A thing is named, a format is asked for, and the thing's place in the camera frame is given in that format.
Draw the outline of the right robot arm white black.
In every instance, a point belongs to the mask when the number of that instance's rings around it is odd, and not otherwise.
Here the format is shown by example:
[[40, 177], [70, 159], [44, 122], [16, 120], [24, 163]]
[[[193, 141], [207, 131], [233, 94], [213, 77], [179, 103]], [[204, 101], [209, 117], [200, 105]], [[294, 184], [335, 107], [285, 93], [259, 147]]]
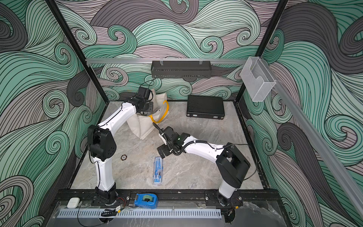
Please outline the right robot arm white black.
[[211, 144], [188, 133], [178, 134], [169, 126], [164, 129], [155, 123], [153, 126], [158, 130], [159, 137], [164, 143], [157, 148], [161, 158], [186, 153], [197, 155], [216, 164], [222, 177], [222, 183], [217, 192], [218, 202], [222, 206], [231, 205], [233, 193], [247, 179], [246, 175], [251, 167], [250, 162], [238, 149], [238, 145], [230, 142], [226, 145]]

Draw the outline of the blue compass set case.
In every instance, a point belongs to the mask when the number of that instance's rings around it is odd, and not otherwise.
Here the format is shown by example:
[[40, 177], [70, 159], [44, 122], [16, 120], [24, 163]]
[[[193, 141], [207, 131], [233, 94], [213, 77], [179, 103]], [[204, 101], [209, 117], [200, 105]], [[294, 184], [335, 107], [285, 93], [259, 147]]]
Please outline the blue compass set case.
[[161, 184], [163, 179], [163, 162], [161, 157], [156, 157], [154, 162], [153, 183]]

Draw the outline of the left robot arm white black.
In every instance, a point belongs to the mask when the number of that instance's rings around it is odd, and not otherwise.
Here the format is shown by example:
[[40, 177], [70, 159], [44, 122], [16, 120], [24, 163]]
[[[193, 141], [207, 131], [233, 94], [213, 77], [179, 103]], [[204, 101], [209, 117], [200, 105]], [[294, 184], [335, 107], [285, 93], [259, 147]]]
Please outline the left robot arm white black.
[[134, 96], [123, 102], [106, 120], [88, 128], [89, 158], [95, 165], [97, 176], [95, 192], [107, 206], [115, 204], [117, 200], [116, 183], [112, 173], [112, 156], [117, 149], [114, 135], [135, 114], [151, 113], [153, 98], [152, 90], [140, 87]]

